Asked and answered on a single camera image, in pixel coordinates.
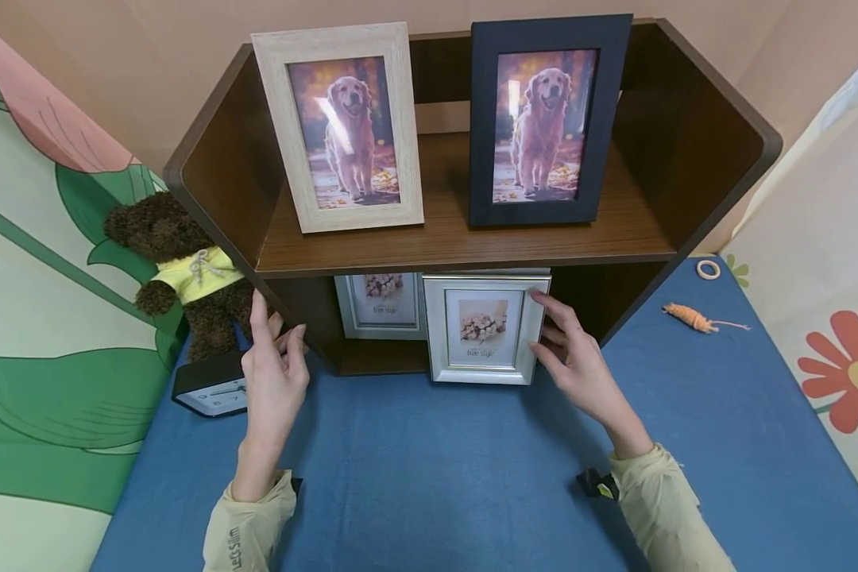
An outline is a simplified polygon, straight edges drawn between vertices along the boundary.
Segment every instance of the hand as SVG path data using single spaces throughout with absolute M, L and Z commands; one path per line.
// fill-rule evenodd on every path
M 283 318 L 273 313 L 267 318 L 267 303 L 259 291 L 252 302 L 253 345 L 242 356 L 245 392 L 248 397 L 248 435 L 255 443 L 285 440 L 296 421 L 308 387 L 302 339 L 304 324 L 276 338 Z
M 599 422 L 611 420 L 626 406 L 626 398 L 596 339 L 582 329 L 572 307 L 536 290 L 531 297 L 558 326 L 543 326 L 543 343 L 532 343 L 531 350 L 576 408 Z
M 531 297 L 557 326 L 543 326 L 543 343 L 531 343 L 556 386 L 576 408 L 604 426 L 617 457 L 639 457 L 650 451 L 651 438 L 616 385 L 597 340 L 582 329 L 574 309 L 543 292 L 532 291 Z
M 238 446 L 238 467 L 232 480 L 232 498 L 257 502 L 276 482 L 276 464 L 308 387 L 304 324 L 275 339 L 283 318 L 267 319 L 267 303 L 254 291 L 250 316 L 252 349 L 242 356 L 248 398 L 248 432 Z

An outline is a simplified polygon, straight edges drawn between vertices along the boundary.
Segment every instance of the teddy bear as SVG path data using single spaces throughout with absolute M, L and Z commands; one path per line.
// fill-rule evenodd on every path
M 104 228 L 110 240 L 159 269 L 137 292 L 136 307 L 160 315 L 181 300 L 194 333 L 189 361 L 237 350 L 235 321 L 250 339 L 253 285 L 171 193 L 116 207 L 105 218 Z

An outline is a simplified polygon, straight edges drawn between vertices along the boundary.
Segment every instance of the photo frame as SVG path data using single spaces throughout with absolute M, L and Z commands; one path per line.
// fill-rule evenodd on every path
M 592 222 L 632 14 L 471 26 L 470 224 Z
M 425 339 L 423 281 L 417 272 L 334 276 L 347 338 Z
M 422 223 L 406 23 L 252 43 L 302 233 Z
M 549 276 L 424 275 L 433 381 L 530 385 Z

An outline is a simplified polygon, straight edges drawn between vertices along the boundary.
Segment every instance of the blue table surface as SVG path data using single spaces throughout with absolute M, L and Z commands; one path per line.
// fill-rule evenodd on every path
M 694 265 L 662 284 L 606 361 L 738 570 L 858 570 L 855 478 L 734 279 L 701 280 Z M 664 315 L 668 302 L 754 330 L 701 334 Z M 620 509 L 574 484 L 608 469 L 609 441 L 543 369 L 530 387 L 497 387 L 310 366 L 282 462 L 304 483 L 273 570 L 647 568 Z M 206 420 L 166 393 L 92 570 L 201 570 L 244 429 L 243 415 Z

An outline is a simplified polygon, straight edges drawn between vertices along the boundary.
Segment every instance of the wooden ring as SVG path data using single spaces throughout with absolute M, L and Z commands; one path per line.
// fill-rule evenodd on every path
M 714 271 L 714 273 L 707 273 L 705 270 L 702 270 L 703 265 L 708 266 Z M 718 263 L 716 261 L 706 258 L 705 260 L 700 260 L 696 263 L 696 273 L 700 278 L 702 278 L 702 280 L 714 280 L 721 275 L 721 269 L 718 267 Z

